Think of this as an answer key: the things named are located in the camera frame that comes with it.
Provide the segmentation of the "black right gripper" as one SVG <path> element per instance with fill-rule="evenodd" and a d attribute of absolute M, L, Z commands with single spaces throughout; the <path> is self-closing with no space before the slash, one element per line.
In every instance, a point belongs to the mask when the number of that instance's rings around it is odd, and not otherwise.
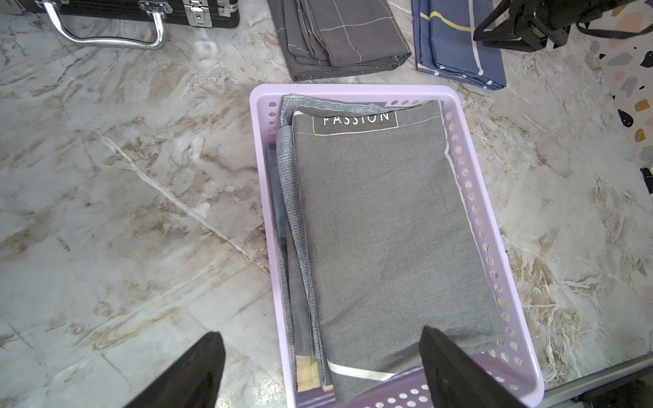
<path fill-rule="evenodd" d="M 582 34 L 626 40 L 652 33 L 652 26 L 626 32 L 591 28 L 603 13 L 628 5 L 628 1 L 511 1 L 502 0 L 474 30 L 473 39 L 489 48 L 539 51 L 548 42 L 566 45 L 571 27 Z"/>

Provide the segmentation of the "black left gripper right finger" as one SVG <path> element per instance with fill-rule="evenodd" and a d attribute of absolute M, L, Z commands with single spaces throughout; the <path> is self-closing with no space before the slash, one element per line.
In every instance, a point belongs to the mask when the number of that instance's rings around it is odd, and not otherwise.
<path fill-rule="evenodd" d="M 419 353 L 435 407 L 524 406 L 442 331 L 425 326 Z"/>

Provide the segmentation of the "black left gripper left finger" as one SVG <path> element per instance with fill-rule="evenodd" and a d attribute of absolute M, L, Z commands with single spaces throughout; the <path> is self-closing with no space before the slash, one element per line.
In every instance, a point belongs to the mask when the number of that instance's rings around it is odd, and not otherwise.
<path fill-rule="evenodd" d="M 224 374 L 226 352 L 223 338 L 210 331 L 190 347 L 128 408 L 214 408 Z"/>

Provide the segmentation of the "blue yellow-striped pillowcase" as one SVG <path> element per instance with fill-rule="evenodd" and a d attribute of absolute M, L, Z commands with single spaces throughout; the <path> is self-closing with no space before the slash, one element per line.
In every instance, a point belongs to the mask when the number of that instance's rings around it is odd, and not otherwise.
<path fill-rule="evenodd" d="M 492 11 L 491 1 L 413 0 L 417 69 L 479 88 L 505 88 L 501 51 L 474 40 L 477 24 Z"/>

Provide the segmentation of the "grey Passion pillowcase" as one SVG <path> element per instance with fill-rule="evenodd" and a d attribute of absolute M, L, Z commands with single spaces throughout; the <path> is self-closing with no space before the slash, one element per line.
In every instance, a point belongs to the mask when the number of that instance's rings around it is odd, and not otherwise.
<path fill-rule="evenodd" d="M 401 110 L 287 95 L 277 162 L 326 382 L 342 404 L 417 367 L 423 328 L 465 353 L 503 326 L 440 101 Z"/>

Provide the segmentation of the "grey cream tan pillowcase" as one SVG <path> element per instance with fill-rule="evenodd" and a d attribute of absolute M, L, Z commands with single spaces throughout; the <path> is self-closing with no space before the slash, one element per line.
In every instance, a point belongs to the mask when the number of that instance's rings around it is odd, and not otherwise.
<path fill-rule="evenodd" d="M 333 392 L 333 385 L 326 385 L 321 380 L 317 358 L 313 355 L 297 355 L 296 385 L 298 392 L 321 389 L 325 393 Z"/>

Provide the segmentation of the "dark grey gridded pillowcase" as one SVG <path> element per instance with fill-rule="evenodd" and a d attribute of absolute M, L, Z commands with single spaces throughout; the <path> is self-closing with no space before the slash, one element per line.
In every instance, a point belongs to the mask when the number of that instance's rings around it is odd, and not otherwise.
<path fill-rule="evenodd" d="M 304 281 L 282 194 L 277 146 L 275 144 L 271 144 L 266 148 L 265 158 L 272 193 L 275 243 L 277 244 L 277 255 L 279 256 L 282 302 L 284 318 L 287 324 L 287 335 L 290 340 L 290 350 L 297 364 L 301 359 L 308 360 L 309 358 L 320 364 L 321 358 L 315 345 Z"/>

